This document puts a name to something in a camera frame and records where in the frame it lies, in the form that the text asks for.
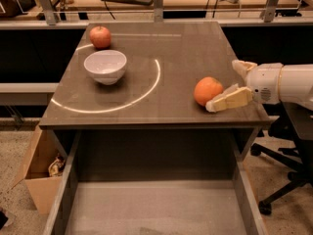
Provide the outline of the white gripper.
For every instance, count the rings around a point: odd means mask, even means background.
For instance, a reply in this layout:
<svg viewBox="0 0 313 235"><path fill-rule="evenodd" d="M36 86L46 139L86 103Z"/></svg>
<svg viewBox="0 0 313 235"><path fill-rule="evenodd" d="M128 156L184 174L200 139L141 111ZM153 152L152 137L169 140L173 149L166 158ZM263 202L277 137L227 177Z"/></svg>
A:
<svg viewBox="0 0 313 235"><path fill-rule="evenodd" d="M233 70L246 79L246 86L234 84L205 104L210 113L246 106L253 99L261 104L275 105L280 102L278 83L281 63L257 65L253 62L234 60Z"/></svg>

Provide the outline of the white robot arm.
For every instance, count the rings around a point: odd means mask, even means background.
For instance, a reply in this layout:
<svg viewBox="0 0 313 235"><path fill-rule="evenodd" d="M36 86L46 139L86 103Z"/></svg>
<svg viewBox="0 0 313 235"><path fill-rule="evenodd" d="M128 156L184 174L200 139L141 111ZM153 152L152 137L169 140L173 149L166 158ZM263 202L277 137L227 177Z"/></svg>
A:
<svg viewBox="0 0 313 235"><path fill-rule="evenodd" d="M245 82L244 87L234 84L205 104L208 112L246 106L250 101L276 105L295 103L313 110L313 65L283 65L270 63L258 65L234 60L233 70Z"/></svg>

